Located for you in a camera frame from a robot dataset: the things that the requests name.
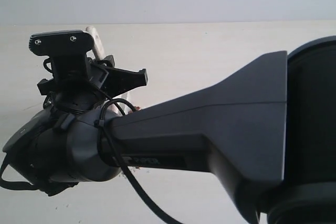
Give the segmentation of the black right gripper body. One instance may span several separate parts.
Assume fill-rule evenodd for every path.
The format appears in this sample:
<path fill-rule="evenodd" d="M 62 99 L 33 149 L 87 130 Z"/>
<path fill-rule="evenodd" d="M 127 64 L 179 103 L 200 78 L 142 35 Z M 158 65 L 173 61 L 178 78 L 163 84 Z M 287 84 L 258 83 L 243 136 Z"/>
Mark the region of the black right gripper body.
<path fill-rule="evenodd" d="M 45 97 L 44 109 L 82 114 L 101 107 L 106 100 L 114 98 L 116 89 L 110 79 L 115 69 L 112 55 L 102 60 L 85 57 L 85 65 L 71 65 L 50 57 L 43 67 L 52 74 L 51 79 L 41 79 L 38 90 Z"/>

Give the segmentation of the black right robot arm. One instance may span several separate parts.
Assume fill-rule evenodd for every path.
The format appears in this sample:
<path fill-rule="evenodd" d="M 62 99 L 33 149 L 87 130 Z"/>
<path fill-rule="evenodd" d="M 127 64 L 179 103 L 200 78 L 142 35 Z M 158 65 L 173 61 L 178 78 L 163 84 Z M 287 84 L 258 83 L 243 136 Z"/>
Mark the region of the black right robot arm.
<path fill-rule="evenodd" d="M 54 196 L 124 173 L 176 223 L 130 167 L 208 172 L 248 223 L 261 213 L 268 223 L 335 223 L 335 37 L 262 55 L 209 88 L 130 114 L 109 106 L 145 86 L 145 70 L 88 58 L 93 40 L 79 30 L 32 35 L 29 48 L 53 78 L 38 83 L 43 109 L 3 148 L 1 170 L 24 181 L 1 187 Z"/>

